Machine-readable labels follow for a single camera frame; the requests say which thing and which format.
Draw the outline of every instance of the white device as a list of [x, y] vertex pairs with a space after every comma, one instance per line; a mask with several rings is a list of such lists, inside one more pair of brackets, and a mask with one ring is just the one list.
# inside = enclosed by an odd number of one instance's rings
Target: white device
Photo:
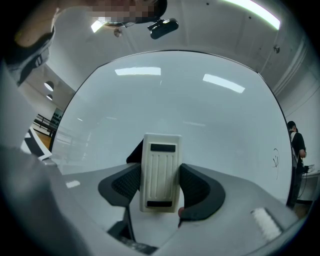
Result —
[[140, 211], [175, 213], [182, 164], [180, 135], [146, 133], [143, 139]]

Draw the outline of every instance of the person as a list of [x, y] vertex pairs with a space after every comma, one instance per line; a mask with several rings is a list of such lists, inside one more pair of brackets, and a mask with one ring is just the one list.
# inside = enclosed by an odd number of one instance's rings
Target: person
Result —
[[87, 7], [93, 18], [104, 16], [106, 26], [117, 29], [129, 23], [156, 21], [166, 11], [167, 0], [43, 0], [24, 21], [4, 57], [18, 86], [49, 59], [55, 22], [72, 7]]
[[289, 196], [288, 206], [293, 208], [299, 197], [300, 186], [303, 178], [304, 164], [302, 158], [307, 156], [305, 141], [301, 133], [298, 132], [297, 126], [294, 121], [287, 123], [287, 127], [290, 134], [293, 154], [293, 166], [295, 171], [293, 172], [293, 189], [291, 197]]

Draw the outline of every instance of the white wall panel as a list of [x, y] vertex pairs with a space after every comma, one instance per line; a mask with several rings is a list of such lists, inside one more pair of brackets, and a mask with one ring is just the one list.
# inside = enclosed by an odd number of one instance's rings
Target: white wall panel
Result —
[[30, 84], [24, 82], [19, 87], [20, 92], [25, 96], [37, 114], [51, 120], [57, 106], [49, 99], [43, 96], [40, 92], [34, 89]]

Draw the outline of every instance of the ceiling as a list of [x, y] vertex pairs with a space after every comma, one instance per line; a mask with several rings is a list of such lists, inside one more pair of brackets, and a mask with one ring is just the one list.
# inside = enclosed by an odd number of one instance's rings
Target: ceiling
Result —
[[[148, 51], [191, 50], [240, 62], [261, 73], [273, 88], [294, 61], [304, 32], [277, 1], [255, 2], [280, 20], [279, 30], [256, 14], [223, 0], [168, 0], [162, 18], [175, 18], [178, 30], [153, 40], [147, 24], [136, 24], [115, 37], [109, 28], [93, 33], [94, 20], [88, 9], [71, 8], [55, 23], [47, 64], [76, 91], [97, 67], [112, 60]], [[278, 54], [274, 45], [280, 47]]]
[[[44, 83], [47, 81], [53, 82], [54, 90], [49, 91]], [[36, 68], [26, 79], [26, 82], [36, 89], [40, 94], [46, 97], [51, 94], [52, 102], [62, 111], [64, 111], [72, 97], [75, 95], [75, 91], [70, 88], [59, 76], [57, 76], [46, 64]]]

